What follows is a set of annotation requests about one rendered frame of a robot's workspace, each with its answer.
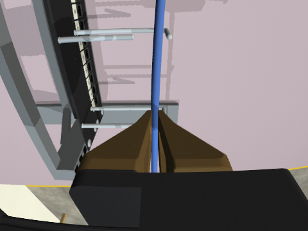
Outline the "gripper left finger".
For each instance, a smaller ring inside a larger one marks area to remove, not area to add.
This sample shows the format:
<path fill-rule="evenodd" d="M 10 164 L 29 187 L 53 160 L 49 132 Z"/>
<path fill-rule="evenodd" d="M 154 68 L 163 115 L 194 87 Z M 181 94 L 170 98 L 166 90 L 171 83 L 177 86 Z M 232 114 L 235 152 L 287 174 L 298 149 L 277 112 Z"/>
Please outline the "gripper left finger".
<path fill-rule="evenodd" d="M 82 169 L 136 170 L 149 173 L 151 161 L 151 110 L 133 125 L 84 154 Z"/>

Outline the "thin dark blue cable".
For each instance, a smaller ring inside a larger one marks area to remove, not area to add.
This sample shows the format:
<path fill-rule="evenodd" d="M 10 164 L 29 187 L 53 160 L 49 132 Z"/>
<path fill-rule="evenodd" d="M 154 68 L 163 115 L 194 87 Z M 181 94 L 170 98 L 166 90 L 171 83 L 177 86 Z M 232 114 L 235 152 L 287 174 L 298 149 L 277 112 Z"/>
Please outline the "thin dark blue cable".
<path fill-rule="evenodd" d="M 151 172 L 157 173 L 158 162 L 158 110 L 160 96 L 160 71 L 166 0 L 156 0 L 151 72 Z"/>

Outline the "dark grey metal rack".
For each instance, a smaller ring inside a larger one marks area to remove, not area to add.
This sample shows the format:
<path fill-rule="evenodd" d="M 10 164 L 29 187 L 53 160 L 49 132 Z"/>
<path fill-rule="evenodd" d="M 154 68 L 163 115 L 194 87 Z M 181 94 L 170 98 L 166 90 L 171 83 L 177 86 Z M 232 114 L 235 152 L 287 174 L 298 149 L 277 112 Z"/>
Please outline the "dark grey metal rack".
<path fill-rule="evenodd" d="M 102 103 L 92 42 L 89 41 L 134 40 L 135 37 L 134 34 L 91 34 L 154 33 L 154 28 L 90 30 L 85 0 L 32 0 L 32 3 L 61 103 L 35 104 L 1 3 L 0 75 L 23 125 L 53 178 L 73 181 L 84 154 L 90 151 L 98 128 L 127 128 L 151 110 L 151 107 L 146 107 L 151 103 Z M 45 124 L 62 125 L 58 152 Z"/>

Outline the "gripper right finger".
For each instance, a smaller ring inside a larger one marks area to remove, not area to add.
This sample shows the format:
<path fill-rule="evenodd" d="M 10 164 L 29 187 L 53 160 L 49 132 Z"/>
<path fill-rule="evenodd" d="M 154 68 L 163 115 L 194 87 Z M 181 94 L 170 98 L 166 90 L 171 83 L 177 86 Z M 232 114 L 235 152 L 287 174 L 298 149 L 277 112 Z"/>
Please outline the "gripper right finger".
<path fill-rule="evenodd" d="M 233 171 L 228 157 L 158 110 L 160 173 Z"/>

